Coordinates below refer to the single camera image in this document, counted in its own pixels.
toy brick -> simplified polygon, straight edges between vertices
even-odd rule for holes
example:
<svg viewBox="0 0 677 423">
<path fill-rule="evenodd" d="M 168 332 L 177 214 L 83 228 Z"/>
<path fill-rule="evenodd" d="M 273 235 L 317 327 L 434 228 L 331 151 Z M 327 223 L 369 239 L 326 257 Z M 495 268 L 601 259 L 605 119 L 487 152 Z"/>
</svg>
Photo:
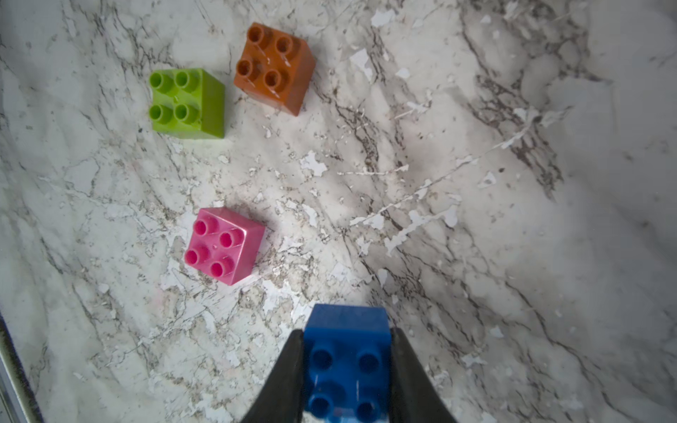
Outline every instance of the toy brick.
<svg viewBox="0 0 677 423">
<path fill-rule="evenodd" d="M 232 285 L 252 273 L 265 226 L 226 207 L 201 208 L 184 260 L 187 265 Z"/>
<path fill-rule="evenodd" d="M 298 116 L 314 70 L 308 43 L 254 23 L 236 65 L 235 86 L 261 103 Z"/>
<path fill-rule="evenodd" d="M 225 87 L 203 69 L 156 70 L 148 79 L 153 130 L 176 138 L 223 138 Z"/>
<path fill-rule="evenodd" d="M 307 411 L 332 423 L 386 420 L 391 335 L 385 309 L 318 304 L 303 342 Z"/>
</svg>

white marble countertop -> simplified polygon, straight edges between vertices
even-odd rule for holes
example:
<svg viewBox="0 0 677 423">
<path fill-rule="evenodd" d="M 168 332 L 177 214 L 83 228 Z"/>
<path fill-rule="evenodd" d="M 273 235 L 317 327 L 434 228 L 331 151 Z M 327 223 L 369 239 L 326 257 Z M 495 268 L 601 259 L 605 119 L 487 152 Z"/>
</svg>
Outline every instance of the white marble countertop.
<svg viewBox="0 0 677 423">
<path fill-rule="evenodd" d="M 0 2 L 0 311 L 48 422 L 238 421 L 315 303 L 385 307 L 460 422 L 677 421 L 673 5 Z M 307 39 L 298 118 L 232 85 Z M 202 67 L 224 140 L 153 132 Z M 201 207 L 266 224 L 234 286 Z"/>
</svg>

pink lego brick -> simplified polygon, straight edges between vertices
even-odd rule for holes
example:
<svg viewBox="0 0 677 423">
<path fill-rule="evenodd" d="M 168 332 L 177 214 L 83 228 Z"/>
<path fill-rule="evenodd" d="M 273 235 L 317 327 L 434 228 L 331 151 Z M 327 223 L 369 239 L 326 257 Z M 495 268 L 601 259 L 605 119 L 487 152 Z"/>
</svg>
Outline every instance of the pink lego brick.
<svg viewBox="0 0 677 423">
<path fill-rule="evenodd" d="M 227 285 L 252 273 L 265 226 L 226 207 L 201 208 L 183 256 L 190 267 Z"/>
</svg>

lego stud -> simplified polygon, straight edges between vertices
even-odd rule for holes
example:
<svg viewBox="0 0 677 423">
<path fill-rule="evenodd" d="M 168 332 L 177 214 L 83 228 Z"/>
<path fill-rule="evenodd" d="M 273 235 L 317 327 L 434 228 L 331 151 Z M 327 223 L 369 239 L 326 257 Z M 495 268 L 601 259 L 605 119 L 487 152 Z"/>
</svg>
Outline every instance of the lego stud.
<svg viewBox="0 0 677 423">
<path fill-rule="evenodd" d="M 174 109 L 174 116 L 176 116 L 176 119 L 186 124 L 195 122 L 199 114 L 200 113 L 195 107 L 187 104 L 180 104 Z"/>
<path fill-rule="evenodd" d="M 289 63 L 289 60 L 291 60 L 294 55 L 296 54 L 296 46 L 294 45 L 294 40 L 292 37 L 289 37 L 288 35 L 282 35 L 278 40 L 275 42 L 275 51 L 278 52 L 280 56 L 282 56 L 282 59 L 284 59 L 284 63 L 291 67 L 291 63 Z"/>
<path fill-rule="evenodd" d="M 252 62 L 251 60 L 247 59 L 240 60 L 236 66 L 236 69 L 240 76 L 247 78 L 249 82 L 252 83 L 259 75 L 259 69 L 257 64 L 255 62 Z"/>
<path fill-rule="evenodd" d="M 217 260 L 209 266 L 209 272 L 213 277 L 221 277 L 227 275 L 235 269 L 233 260 L 230 257 L 223 257 L 221 260 Z"/>
<path fill-rule="evenodd" d="M 176 74 L 176 85 L 180 89 L 191 93 L 200 84 L 200 74 L 195 70 L 182 70 Z"/>
<path fill-rule="evenodd" d="M 270 42 L 270 36 L 270 30 L 258 24 L 252 24 L 247 31 L 247 39 L 249 42 L 256 45 L 261 50 L 265 49 Z"/>
<path fill-rule="evenodd" d="M 380 367 L 376 351 L 365 350 L 357 354 L 357 366 L 362 373 L 374 373 Z"/>
<path fill-rule="evenodd" d="M 284 88 L 286 78 L 279 70 L 273 69 L 265 73 L 263 82 L 265 82 L 265 86 L 268 87 L 270 91 L 279 93 Z"/>
<path fill-rule="evenodd" d="M 219 243 L 224 248 L 230 248 L 237 245 L 240 245 L 244 240 L 244 233 L 240 229 L 231 229 L 229 231 L 223 232 L 219 236 Z"/>
<path fill-rule="evenodd" d="M 357 406 L 355 415 L 360 422 L 372 423 L 376 421 L 379 413 L 378 405 L 376 403 L 366 401 Z"/>
<path fill-rule="evenodd" d="M 311 367 L 324 371 L 332 367 L 336 355 L 331 342 L 318 342 L 310 352 Z"/>
<path fill-rule="evenodd" d="M 219 230 L 219 222 L 211 216 L 205 216 L 193 223 L 193 233 L 203 236 Z"/>
<path fill-rule="evenodd" d="M 174 81 L 167 74 L 153 72 L 148 80 L 151 87 L 164 94 L 169 94 L 172 88 L 174 88 Z"/>
<path fill-rule="evenodd" d="M 331 414 L 334 409 L 334 403 L 329 396 L 315 394 L 310 398 L 309 408 L 313 416 L 322 419 Z"/>
<path fill-rule="evenodd" d="M 156 104 L 148 110 L 150 120 L 157 123 L 168 123 L 172 117 L 172 111 L 167 106 Z"/>
<path fill-rule="evenodd" d="M 204 245 L 198 245 L 186 251 L 184 258 L 191 266 L 199 265 L 209 258 L 209 249 Z"/>
</svg>

green stud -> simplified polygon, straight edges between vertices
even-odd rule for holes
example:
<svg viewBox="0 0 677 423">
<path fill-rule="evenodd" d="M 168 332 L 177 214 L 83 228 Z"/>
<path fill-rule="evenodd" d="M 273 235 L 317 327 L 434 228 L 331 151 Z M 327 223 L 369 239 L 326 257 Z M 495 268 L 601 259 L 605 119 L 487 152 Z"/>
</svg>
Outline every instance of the green stud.
<svg viewBox="0 0 677 423">
<path fill-rule="evenodd" d="M 183 123 L 191 124 L 198 118 L 200 112 L 187 104 L 180 104 L 174 109 L 174 116 Z"/>
<path fill-rule="evenodd" d="M 198 74 L 194 70 L 191 71 L 182 70 L 181 72 L 176 74 L 176 85 L 178 85 L 180 89 L 188 93 L 192 93 L 193 91 L 195 91 L 195 88 L 197 88 L 199 84 L 200 84 L 200 74 Z"/>
<path fill-rule="evenodd" d="M 150 86 L 163 94 L 169 94 L 174 88 L 174 81 L 171 76 L 155 72 L 150 75 Z"/>
<path fill-rule="evenodd" d="M 168 123 L 172 118 L 172 111 L 167 106 L 156 104 L 148 110 L 148 116 L 150 116 L 150 120 L 153 122 Z"/>
</svg>

